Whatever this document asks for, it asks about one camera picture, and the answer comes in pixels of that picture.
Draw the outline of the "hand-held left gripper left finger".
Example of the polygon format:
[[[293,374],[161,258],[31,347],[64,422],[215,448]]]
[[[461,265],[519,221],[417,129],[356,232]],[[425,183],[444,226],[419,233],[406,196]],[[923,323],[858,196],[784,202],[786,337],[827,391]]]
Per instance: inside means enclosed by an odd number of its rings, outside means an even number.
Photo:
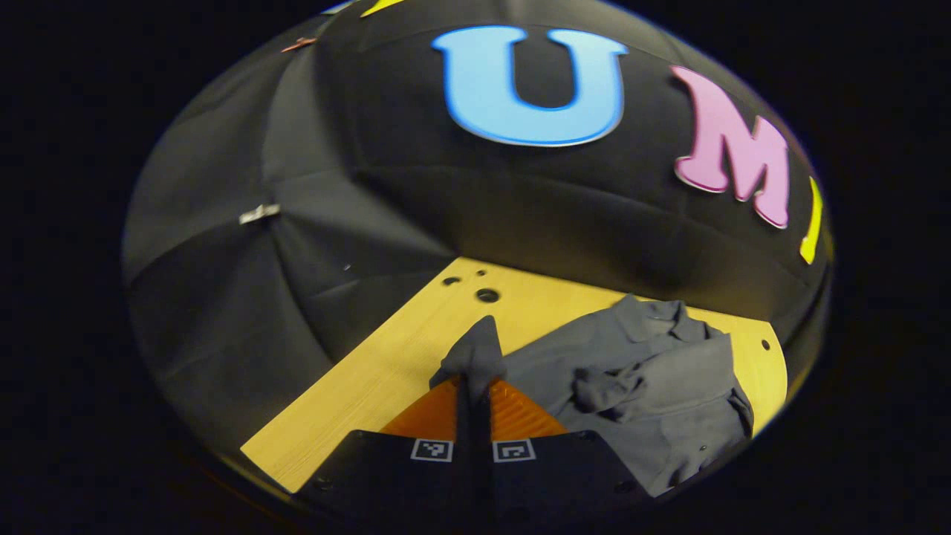
[[[296,498],[348,532],[456,532],[471,490],[469,392],[445,380],[377,432],[354,429]]]

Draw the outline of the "grey button-up shirt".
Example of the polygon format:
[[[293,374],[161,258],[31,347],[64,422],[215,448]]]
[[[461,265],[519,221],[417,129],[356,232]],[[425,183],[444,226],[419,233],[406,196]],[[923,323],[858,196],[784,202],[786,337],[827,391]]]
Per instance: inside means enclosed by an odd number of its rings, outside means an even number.
[[[502,354],[485,317],[455,343],[429,386],[472,372],[500,378],[565,429],[599,434],[652,496],[713,467],[752,437],[754,410],[733,340],[682,301],[627,295]]]

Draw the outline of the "black backdrop cloth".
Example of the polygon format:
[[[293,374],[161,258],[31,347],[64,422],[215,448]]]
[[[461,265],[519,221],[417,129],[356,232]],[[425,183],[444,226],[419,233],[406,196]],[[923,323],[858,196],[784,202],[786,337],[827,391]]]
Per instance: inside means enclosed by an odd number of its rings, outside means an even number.
[[[811,160],[780,115],[696,45],[601,0],[354,0],[213,80],[147,159],[123,227],[140,356],[218,457],[241,446],[459,257],[770,322],[798,389],[821,350],[833,259],[812,263]],[[620,76],[591,141],[517,146],[466,131],[445,96],[445,33],[466,91],[513,82],[561,124]],[[282,53],[300,37],[316,43]],[[510,70],[480,62],[509,57]],[[244,211],[279,204],[247,226]]]

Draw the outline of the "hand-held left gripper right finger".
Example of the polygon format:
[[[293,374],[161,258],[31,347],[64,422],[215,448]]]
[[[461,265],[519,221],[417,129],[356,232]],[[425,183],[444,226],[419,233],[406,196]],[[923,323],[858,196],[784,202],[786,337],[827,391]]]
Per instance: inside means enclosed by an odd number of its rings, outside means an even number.
[[[480,531],[618,531],[654,506],[598,432],[564,429],[505,380],[475,404]]]

